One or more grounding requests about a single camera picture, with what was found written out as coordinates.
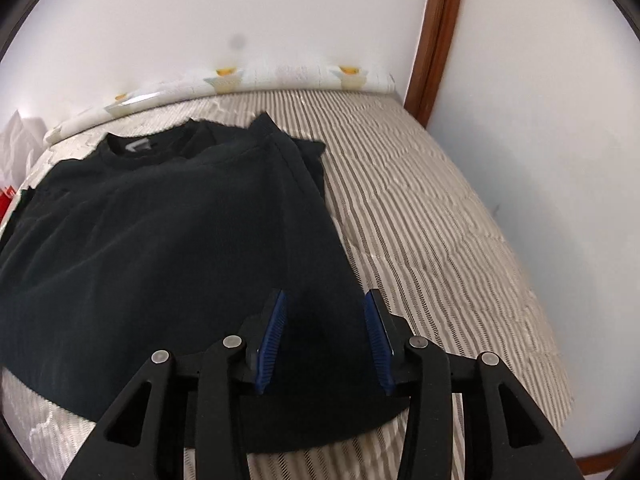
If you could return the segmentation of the black sweatshirt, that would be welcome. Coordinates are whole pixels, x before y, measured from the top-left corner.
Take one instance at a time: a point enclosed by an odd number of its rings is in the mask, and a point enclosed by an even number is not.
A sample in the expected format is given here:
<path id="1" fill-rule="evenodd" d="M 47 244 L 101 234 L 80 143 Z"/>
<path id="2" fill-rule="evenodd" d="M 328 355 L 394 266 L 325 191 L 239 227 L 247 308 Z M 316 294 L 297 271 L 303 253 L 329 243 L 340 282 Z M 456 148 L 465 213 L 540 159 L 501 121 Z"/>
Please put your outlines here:
<path id="1" fill-rule="evenodd" d="M 1 362 L 99 419 L 154 351 L 207 349 L 276 290 L 286 323 L 246 447 L 277 453 L 378 428 L 405 411 L 376 377 L 363 292 L 324 201 L 322 142 L 267 115 L 110 134 L 26 188 L 1 237 Z"/>

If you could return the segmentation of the striped quilted mattress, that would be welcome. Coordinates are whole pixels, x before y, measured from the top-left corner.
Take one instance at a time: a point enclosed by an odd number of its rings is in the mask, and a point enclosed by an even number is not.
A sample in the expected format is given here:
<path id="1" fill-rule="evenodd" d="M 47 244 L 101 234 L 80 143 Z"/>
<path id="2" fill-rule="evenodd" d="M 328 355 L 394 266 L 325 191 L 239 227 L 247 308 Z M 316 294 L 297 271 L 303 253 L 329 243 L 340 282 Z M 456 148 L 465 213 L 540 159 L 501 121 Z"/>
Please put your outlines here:
<path id="1" fill-rule="evenodd" d="M 50 141 L 23 188 L 54 164 L 84 158 L 108 132 L 143 136 L 208 119 L 246 126 L 267 112 L 291 136 L 326 144 L 326 201 L 362 288 L 378 288 L 415 333 L 449 353 L 492 351 L 556 431 L 573 398 L 544 309 L 471 185 L 390 96 L 336 91 L 227 94 L 124 115 Z M 94 422 L 66 412 L 2 372 L 1 414 L 45 479 L 61 479 Z M 250 455 L 252 479 L 396 479 L 406 415 L 358 439 Z"/>

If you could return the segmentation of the red paper shopping bag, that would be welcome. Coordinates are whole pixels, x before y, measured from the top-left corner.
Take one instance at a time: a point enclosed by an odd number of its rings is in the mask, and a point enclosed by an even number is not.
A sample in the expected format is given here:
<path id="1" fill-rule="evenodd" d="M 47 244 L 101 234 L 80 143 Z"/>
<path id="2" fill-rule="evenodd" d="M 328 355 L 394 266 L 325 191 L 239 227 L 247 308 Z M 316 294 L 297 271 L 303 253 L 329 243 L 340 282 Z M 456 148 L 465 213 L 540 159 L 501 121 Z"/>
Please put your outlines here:
<path id="1" fill-rule="evenodd" d="M 9 185 L 0 188 L 0 220 L 4 218 L 15 196 L 14 187 Z"/>

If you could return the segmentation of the white Miniso shopping bag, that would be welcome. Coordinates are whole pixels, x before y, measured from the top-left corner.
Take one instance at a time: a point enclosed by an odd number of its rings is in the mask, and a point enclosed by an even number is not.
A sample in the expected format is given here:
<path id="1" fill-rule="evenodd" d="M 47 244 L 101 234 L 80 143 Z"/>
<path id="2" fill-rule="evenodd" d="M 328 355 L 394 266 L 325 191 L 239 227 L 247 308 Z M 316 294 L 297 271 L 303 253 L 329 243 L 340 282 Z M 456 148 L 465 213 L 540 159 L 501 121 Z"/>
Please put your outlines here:
<path id="1" fill-rule="evenodd" d="M 47 127 L 40 117 L 14 112 L 1 129 L 1 192 L 12 197 L 46 149 Z"/>

